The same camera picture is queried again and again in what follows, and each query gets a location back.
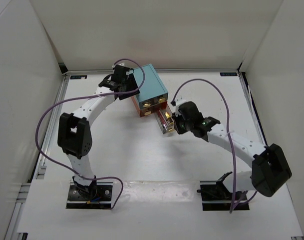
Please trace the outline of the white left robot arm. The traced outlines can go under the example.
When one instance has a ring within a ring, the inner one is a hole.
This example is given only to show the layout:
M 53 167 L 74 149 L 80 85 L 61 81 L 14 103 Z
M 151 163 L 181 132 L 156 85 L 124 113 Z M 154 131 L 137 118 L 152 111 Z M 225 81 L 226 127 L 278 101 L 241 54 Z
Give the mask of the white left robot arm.
M 96 198 L 97 183 L 89 152 L 92 147 L 91 125 L 117 99 L 126 99 L 139 93 L 134 69 L 117 64 L 113 73 L 98 84 L 94 94 L 72 113 L 62 113 L 59 119 L 57 144 L 67 155 L 77 192 L 86 200 Z

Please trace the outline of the red lip gloss stick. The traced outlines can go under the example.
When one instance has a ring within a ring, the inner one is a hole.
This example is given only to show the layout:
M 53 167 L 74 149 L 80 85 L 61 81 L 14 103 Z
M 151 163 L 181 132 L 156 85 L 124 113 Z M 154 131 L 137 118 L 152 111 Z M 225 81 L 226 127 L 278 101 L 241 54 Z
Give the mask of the red lip gloss stick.
M 161 110 L 158 111 L 158 117 L 160 119 L 160 122 L 161 122 L 161 125 L 162 125 L 163 129 L 165 129 L 166 128 L 166 122 L 164 121 Z

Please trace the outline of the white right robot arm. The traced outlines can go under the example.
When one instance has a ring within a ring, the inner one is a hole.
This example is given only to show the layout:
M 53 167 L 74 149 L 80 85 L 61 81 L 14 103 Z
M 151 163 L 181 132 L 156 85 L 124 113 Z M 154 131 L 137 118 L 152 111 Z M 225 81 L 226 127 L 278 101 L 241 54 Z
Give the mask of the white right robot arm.
M 239 172 L 235 177 L 226 173 L 216 182 L 216 194 L 220 199 L 227 200 L 234 192 L 245 191 L 272 197 L 292 177 L 285 154 L 277 144 L 267 146 L 227 132 L 217 119 L 203 117 L 192 101 L 177 99 L 173 104 L 172 118 L 178 134 L 191 132 L 197 138 L 234 153 L 250 167 L 250 171 Z

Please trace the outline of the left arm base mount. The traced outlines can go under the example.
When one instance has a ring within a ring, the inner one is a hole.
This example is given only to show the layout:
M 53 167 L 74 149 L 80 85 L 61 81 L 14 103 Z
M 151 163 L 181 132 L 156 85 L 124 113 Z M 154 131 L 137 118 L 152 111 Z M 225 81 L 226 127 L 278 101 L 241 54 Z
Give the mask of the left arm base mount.
M 83 193 L 72 182 L 66 200 L 67 209 L 108 210 L 111 208 L 112 182 L 98 182 L 91 194 Z

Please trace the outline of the teal and orange drawer box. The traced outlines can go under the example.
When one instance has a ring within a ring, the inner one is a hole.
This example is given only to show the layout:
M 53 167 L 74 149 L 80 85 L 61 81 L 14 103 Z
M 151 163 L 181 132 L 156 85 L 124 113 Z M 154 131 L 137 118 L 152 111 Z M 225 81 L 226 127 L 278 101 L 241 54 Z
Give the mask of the teal and orange drawer box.
M 158 110 L 164 110 L 167 107 L 167 101 L 156 103 L 155 98 L 168 93 L 152 64 L 142 66 L 142 69 L 145 72 L 144 83 L 139 89 L 140 93 L 131 97 L 140 117 L 148 116 Z

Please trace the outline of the gold black lipstick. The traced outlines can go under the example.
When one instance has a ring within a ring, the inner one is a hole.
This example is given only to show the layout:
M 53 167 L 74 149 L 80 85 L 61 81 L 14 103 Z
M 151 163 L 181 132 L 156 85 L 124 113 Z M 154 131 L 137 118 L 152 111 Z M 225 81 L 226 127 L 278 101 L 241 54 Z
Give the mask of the gold black lipstick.
M 173 126 L 175 124 L 172 116 L 167 111 L 164 112 L 164 118 L 167 126 Z

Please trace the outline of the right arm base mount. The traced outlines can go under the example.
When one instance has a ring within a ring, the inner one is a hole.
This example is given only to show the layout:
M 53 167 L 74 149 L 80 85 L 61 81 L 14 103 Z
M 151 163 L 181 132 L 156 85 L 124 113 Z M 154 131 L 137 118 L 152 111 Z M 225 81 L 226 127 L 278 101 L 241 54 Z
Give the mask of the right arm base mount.
M 232 193 L 216 184 L 201 184 L 197 193 L 201 195 L 202 210 L 205 212 L 229 211 Z

